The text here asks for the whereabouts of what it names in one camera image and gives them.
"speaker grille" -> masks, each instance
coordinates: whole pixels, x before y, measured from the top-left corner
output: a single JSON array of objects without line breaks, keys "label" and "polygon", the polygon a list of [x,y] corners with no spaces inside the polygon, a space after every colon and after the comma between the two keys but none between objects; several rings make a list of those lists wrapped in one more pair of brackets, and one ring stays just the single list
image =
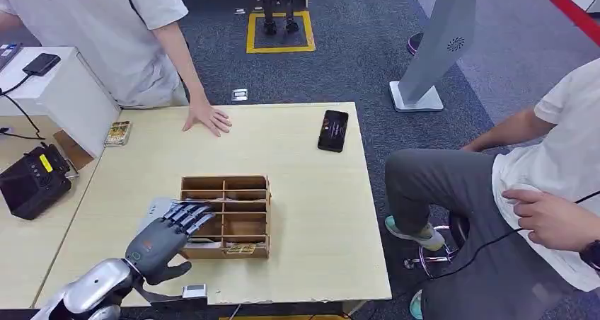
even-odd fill
[{"label": "speaker grille", "polygon": [[465,38],[456,37],[451,42],[448,43],[446,49],[450,52],[455,52],[463,48],[465,45]]}]

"t-shirt sleeve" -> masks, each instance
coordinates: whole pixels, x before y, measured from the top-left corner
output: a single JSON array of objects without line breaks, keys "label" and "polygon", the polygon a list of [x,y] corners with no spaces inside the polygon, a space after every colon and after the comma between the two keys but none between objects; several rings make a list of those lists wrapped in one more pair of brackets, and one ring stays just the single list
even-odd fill
[{"label": "t-shirt sleeve", "polygon": [[576,68],[556,84],[533,109],[546,122],[558,124],[567,102],[575,95],[589,92],[590,80],[600,73],[600,58]]},{"label": "t-shirt sleeve", "polygon": [[536,116],[548,123],[558,124],[569,96],[572,78],[568,74],[556,84],[533,108]]},{"label": "t-shirt sleeve", "polygon": [[0,11],[14,14],[14,15],[17,14],[15,12],[15,10],[13,9],[13,7],[11,6],[10,1],[8,1],[8,0],[0,0]]},{"label": "t-shirt sleeve", "polygon": [[182,0],[132,0],[150,30],[178,21],[188,14]]}]

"gray pants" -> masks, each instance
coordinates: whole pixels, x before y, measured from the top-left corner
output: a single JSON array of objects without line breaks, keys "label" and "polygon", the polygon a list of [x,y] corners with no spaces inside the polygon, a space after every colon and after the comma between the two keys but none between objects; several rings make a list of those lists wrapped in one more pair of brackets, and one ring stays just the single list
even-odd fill
[{"label": "gray pants", "polygon": [[[445,272],[512,228],[492,194],[494,157],[458,150],[406,149],[386,163],[386,191],[396,226],[419,232],[435,204],[469,218],[467,242]],[[575,289],[518,234],[483,249],[460,273],[423,285],[424,320],[533,320]]]}]

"person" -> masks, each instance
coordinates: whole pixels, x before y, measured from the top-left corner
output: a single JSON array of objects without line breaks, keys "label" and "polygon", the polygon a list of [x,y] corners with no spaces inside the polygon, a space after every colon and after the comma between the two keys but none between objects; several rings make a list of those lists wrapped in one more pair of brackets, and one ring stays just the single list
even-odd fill
[{"label": "person", "polygon": [[213,108],[178,21],[181,0],[0,0],[0,32],[24,25],[43,46],[74,46],[124,108],[188,105],[183,130],[200,122],[219,136],[231,123]]},{"label": "person", "polygon": [[[575,290],[600,286],[579,252],[600,240],[600,59],[569,73],[534,108],[523,110],[462,150],[404,149],[386,162],[391,216],[400,239],[435,251],[444,237],[428,222],[429,205],[467,217],[466,243],[447,271],[411,300],[417,319],[539,319]],[[496,157],[484,149],[546,136]]]}]

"red stripe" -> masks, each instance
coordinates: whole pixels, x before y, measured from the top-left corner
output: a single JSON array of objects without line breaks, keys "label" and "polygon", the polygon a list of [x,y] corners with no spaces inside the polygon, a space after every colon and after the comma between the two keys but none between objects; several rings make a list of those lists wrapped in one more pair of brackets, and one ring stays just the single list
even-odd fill
[{"label": "red stripe", "polygon": [[600,46],[600,25],[571,0],[550,0],[588,37]]}]

